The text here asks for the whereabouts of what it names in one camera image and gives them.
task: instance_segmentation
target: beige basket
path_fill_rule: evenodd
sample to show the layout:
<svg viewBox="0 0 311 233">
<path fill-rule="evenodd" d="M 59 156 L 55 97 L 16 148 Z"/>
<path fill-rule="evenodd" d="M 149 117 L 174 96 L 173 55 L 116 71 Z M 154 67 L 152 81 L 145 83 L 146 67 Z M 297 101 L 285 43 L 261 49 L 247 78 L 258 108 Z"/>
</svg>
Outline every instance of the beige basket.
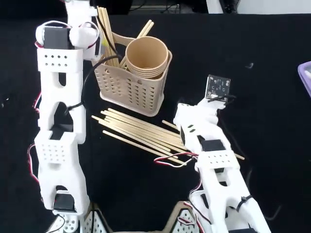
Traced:
<svg viewBox="0 0 311 233">
<path fill-rule="evenodd" d="M 134 40 L 115 33 L 113 36 L 115 43 L 125 46 Z M 164 100 L 163 91 L 172 57 L 169 51 L 167 66 L 162 76 L 155 80 L 140 78 L 122 68 L 100 65 L 95 69 L 95 76 L 101 98 L 148 117 L 155 116 Z"/>
</svg>

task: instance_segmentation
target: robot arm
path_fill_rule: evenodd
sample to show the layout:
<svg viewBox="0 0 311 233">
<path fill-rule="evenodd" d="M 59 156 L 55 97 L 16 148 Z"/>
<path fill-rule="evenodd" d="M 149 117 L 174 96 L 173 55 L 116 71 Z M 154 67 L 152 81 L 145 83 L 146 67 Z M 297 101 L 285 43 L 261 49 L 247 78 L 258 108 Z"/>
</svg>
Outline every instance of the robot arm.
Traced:
<svg viewBox="0 0 311 233">
<path fill-rule="evenodd" d="M 83 60 L 100 59 L 102 38 L 92 22 L 97 11 L 88 0 L 67 0 L 65 4 L 67 24 L 49 21 L 36 30 L 42 102 L 35 145 L 44 206 L 62 215 L 63 230 L 72 233 L 78 226 L 84 232 L 90 204 L 78 153 L 78 145 L 86 139 L 86 110 L 81 105 L 69 111 L 73 125 L 56 125 L 54 114 L 60 102 L 67 107 L 81 102 Z M 66 74 L 65 86 L 59 82 L 60 73 Z"/>
<path fill-rule="evenodd" d="M 204 189 L 191 192 L 191 206 L 205 232 L 227 233 L 251 226 L 256 232 L 269 233 L 260 207 L 246 187 L 231 145 L 217 126 L 217 110 L 225 108 L 229 87 L 229 79 L 209 75 L 205 98 L 196 106 L 180 103 L 177 107 L 174 124 L 180 130 L 185 147 L 199 155 L 195 170 Z"/>
</svg>

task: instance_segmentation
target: paper cup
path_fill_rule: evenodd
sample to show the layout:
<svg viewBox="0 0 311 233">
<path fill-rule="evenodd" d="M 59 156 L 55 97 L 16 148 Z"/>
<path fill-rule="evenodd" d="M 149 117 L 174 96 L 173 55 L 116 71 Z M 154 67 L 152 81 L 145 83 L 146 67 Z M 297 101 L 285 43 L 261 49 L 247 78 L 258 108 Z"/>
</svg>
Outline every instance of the paper cup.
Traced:
<svg viewBox="0 0 311 233">
<path fill-rule="evenodd" d="M 130 42 L 125 51 L 126 65 L 137 76 L 155 77 L 163 73 L 169 52 L 159 39 L 143 36 Z"/>
</svg>

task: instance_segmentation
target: chopstick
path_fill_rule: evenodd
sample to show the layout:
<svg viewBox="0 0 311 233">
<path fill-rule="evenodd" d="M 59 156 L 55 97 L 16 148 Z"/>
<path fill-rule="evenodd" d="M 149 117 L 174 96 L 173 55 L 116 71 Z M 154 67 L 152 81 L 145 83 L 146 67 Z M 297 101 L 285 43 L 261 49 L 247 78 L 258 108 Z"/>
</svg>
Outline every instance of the chopstick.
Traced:
<svg viewBox="0 0 311 233">
<path fill-rule="evenodd" d="M 109 16 L 107 13 L 107 9 L 103 8 L 103 7 L 98 7 L 98 16 L 100 18 L 100 21 L 102 22 L 103 26 L 106 29 L 107 32 L 107 36 L 108 38 L 105 38 L 103 30 L 101 28 L 102 34 L 103 34 L 103 38 L 106 40 L 109 40 L 113 46 L 113 48 L 115 48 L 115 44 L 114 44 L 114 40 L 113 40 L 113 36 L 112 36 L 112 32 L 111 32 L 111 27 L 110 27 L 110 21 L 109 21 Z M 109 56 L 113 56 L 115 55 L 114 51 L 111 49 L 110 46 L 105 46 L 105 57 L 109 57 Z M 119 67 L 119 60 L 117 58 L 111 59 L 109 61 L 106 62 L 107 65 L 109 66 L 115 66 L 115 67 Z"/>
<path fill-rule="evenodd" d="M 114 138 L 116 138 L 116 139 L 118 139 L 118 140 L 121 140 L 121 141 L 123 141 L 123 142 L 126 142 L 126 143 L 128 143 L 128 144 L 130 144 L 130 145 L 132 145 L 132 146 L 135 146 L 135 147 L 141 148 L 141 149 L 143 149 L 143 150 L 146 150 L 146 151 L 148 151 L 148 152 L 150 152 L 150 153 L 153 153 L 153 154 L 155 154 L 155 155 L 158 155 L 158 156 L 161 156 L 161 157 L 167 157 L 165 154 L 162 154 L 162 153 L 160 153 L 160 152 L 158 152 L 158 151 L 156 151 L 156 150 L 152 150 L 152 149 L 149 149 L 149 148 L 147 148 L 147 147 L 141 146 L 140 144 L 137 144 L 137 143 L 135 143 L 135 142 L 132 142 L 132 141 L 130 141 L 130 140 L 127 140 L 127 139 L 125 139 L 125 138 L 123 138 L 123 137 L 117 136 L 117 135 L 115 135 L 115 134 L 113 134 L 113 133 L 110 133 L 110 132 L 108 132 L 108 131 L 106 131 L 106 130 L 104 130 L 103 133 L 106 134 L 106 135 L 109 135 L 109 136 L 111 136 L 111 137 L 114 137 Z M 168 160 L 171 160 L 171 161 L 173 161 L 173 162 L 175 162 L 175 163 L 178 163 L 178 164 L 183 164 L 182 161 L 180 161 L 180 160 L 178 160 L 178 159 L 175 159 L 175 158 L 172 158 L 172 157 L 171 157 L 171 158 L 168 158 Z"/>
<path fill-rule="evenodd" d="M 181 144 L 179 144 L 177 142 L 174 142 L 174 141 L 170 140 L 169 138 L 165 138 L 165 137 L 159 136 L 158 134 L 155 134 L 153 132 L 147 131 L 145 129 L 138 128 L 136 126 L 127 124 L 127 123 L 125 123 L 123 121 L 111 118 L 109 116 L 106 116 L 105 120 L 109 121 L 112 124 L 118 125 L 118 126 L 120 126 L 122 128 L 126 128 L 126 129 L 128 129 L 128 130 L 130 130 L 130 131 L 132 131 L 134 133 L 142 135 L 143 137 L 147 137 L 148 139 L 150 139 L 150 138 L 151 139 L 156 139 L 156 140 L 159 140 L 159 141 L 164 142 L 166 144 L 169 144 L 171 146 L 174 146 L 176 148 L 180 148 L 182 150 L 187 150 L 183 145 L 181 145 Z"/>
<path fill-rule="evenodd" d="M 121 113 L 121 112 L 118 112 L 118 111 L 116 111 L 116 110 L 114 110 L 114 109 L 112 109 L 112 108 L 108 108 L 108 111 L 113 112 L 113 113 L 115 113 L 115 114 L 117 114 L 117 115 L 119 115 L 119 116 L 126 117 L 126 118 L 128 118 L 128 119 L 130 119 L 130 120 L 136 121 L 136 122 L 138 122 L 138 123 L 140 123 L 140 124 L 149 126 L 149 127 L 154 128 L 154 129 L 156 129 L 156 130 L 162 131 L 162 132 L 164 132 L 164 133 L 171 134 L 172 136 L 175 136 L 175 137 L 177 137 L 178 139 L 180 139 L 180 135 L 177 134 L 177 133 L 173 133 L 173 132 L 171 132 L 171 131 L 169 131 L 169 130 L 165 130 L 165 129 L 159 127 L 159 126 L 150 124 L 150 123 L 148 123 L 148 122 L 146 122 L 146 121 L 137 119 L 137 118 L 135 118 L 135 117 L 129 116 L 129 115 L 124 114 L 124 113 Z"/>
<path fill-rule="evenodd" d="M 138 34 L 136 39 L 141 38 L 142 36 L 146 36 L 149 33 L 149 31 L 151 30 L 151 28 L 153 27 L 154 24 L 155 24 L 154 22 L 149 20 L 146 23 L 146 25 L 143 27 L 143 29 L 140 31 L 140 33 Z M 123 57 L 122 61 L 120 62 L 120 67 L 121 68 L 125 68 L 125 66 L 126 66 L 125 57 Z"/>
<path fill-rule="evenodd" d="M 108 108 L 108 111 L 101 111 L 101 113 L 105 115 L 104 119 L 97 116 L 92 116 L 92 118 L 97 120 L 99 124 L 162 152 L 162 154 L 173 155 L 170 153 L 171 150 L 180 153 L 187 152 L 187 148 L 182 144 L 180 137 L 175 137 L 176 133 L 111 108 Z M 167 121 L 163 120 L 162 122 L 174 126 Z M 235 156 L 238 159 L 245 160 L 244 157 L 238 154 L 235 154 Z"/>
<path fill-rule="evenodd" d="M 140 142 L 140 143 L 142 143 L 142 144 L 145 144 L 146 146 L 149 146 L 149 147 L 151 147 L 151 148 L 153 148 L 153 149 L 155 149 L 155 150 L 157 150 L 157 151 L 159 151 L 159 152 L 162 152 L 163 154 L 166 154 L 166 155 L 173 155 L 172 153 L 169 153 L 169 151 L 170 151 L 169 149 L 168 149 L 168 151 L 167 151 L 167 150 L 164 150 L 164 149 L 158 147 L 158 146 L 156 145 L 156 143 L 149 143 L 149 142 L 144 141 L 144 140 L 142 140 L 142 139 L 140 139 L 140 138 L 138 138 L 138 137 L 136 137 L 136 136 L 132 136 L 130 133 L 127 133 L 126 131 L 120 130 L 120 129 L 118 129 L 117 127 L 112 126 L 112 125 L 109 124 L 109 122 L 107 122 L 107 121 L 102 121 L 100 124 L 106 126 L 107 128 L 110 128 L 110 129 L 112 129 L 112 130 L 114 130 L 114 131 L 116 131 L 116 132 L 118 132 L 118 133 L 121 133 L 121 134 L 123 134 L 123 135 L 125 135 L 125 136 L 127 136 L 127 137 L 129 137 L 129 138 L 131 138 L 131 139 L 134 139 L 135 141 L 138 141 L 138 142 Z"/>
<path fill-rule="evenodd" d="M 169 122 L 167 122 L 167 121 L 165 121 L 165 120 L 162 120 L 162 123 L 165 124 L 165 125 L 167 125 L 167 126 L 172 127 L 173 129 L 178 130 L 177 126 L 175 126 L 175 125 L 173 125 L 173 124 L 171 124 L 171 123 L 169 123 Z"/>
<path fill-rule="evenodd" d="M 131 133 L 132 135 L 134 135 L 136 137 L 141 137 L 141 138 L 144 138 L 144 139 L 148 139 L 150 141 L 156 142 L 156 143 L 158 143 L 160 145 L 163 145 L 166 148 L 169 148 L 169 149 L 174 150 L 174 151 L 179 152 L 179 153 L 185 153 L 186 152 L 185 150 L 181 150 L 180 148 L 174 147 L 174 146 L 172 146 L 172 145 L 170 145 L 168 143 L 162 142 L 162 141 L 160 141 L 160 140 L 158 140 L 156 138 L 152 138 L 152 137 L 148 136 L 148 134 L 145 134 L 144 132 L 135 131 L 135 129 L 133 129 L 133 128 L 126 127 L 125 125 L 118 124 L 117 122 L 111 121 L 111 120 L 106 119 L 106 118 L 105 118 L 105 121 L 111 123 L 112 125 L 115 125 L 116 128 L 120 128 L 123 131 Z"/>
</svg>

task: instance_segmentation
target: black tablecloth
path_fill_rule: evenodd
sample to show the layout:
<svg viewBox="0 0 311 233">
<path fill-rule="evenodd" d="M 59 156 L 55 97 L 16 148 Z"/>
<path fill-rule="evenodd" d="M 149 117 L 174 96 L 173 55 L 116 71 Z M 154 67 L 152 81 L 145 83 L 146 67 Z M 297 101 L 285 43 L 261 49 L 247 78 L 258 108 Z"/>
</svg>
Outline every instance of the black tablecloth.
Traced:
<svg viewBox="0 0 311 233">
<path fill-rule="evenodd" d="M 172 120 L 179 99 L 196 104 L 203 98 L 208 74 L 231 78 L 231 94 L 238 98 L 221 112 L 220 121 L 250 158 L 240 162 L 243 175 L 250 164 L 254 167 L 251 193 L 266 215 L 283 204 L 269 223 L 273 232 L 302 232 L 310 225 L 311 100 L 297 66 L 311 60 L 311 15 L 117 16 L 111 17 L 112 29 L 135 37 L 148 19 L 155 22 L 150 35 L 173 53 L 159 114 L 148 118 L 101 100 L 95 78 L 86 91 L 91 113 L 113 107 L 160 125 L 162 119 Z M 53 220 L 29 176 L 26 154 L 38 132 L 32 109 L 40 91 L 34 40 L 36 26 L 44 21 L 0 22 L 0 93 L 9 97 L 0 109 L 1 232 L 41 233 Z M 80 162 L 90 198 L 111 228 L 162 229 L 176 202 L 198 182 L 193 164 L 183 169 L 155 165 L 153 155 L 103 135 L 96 122 L 88 128 Z"/>
</svg>

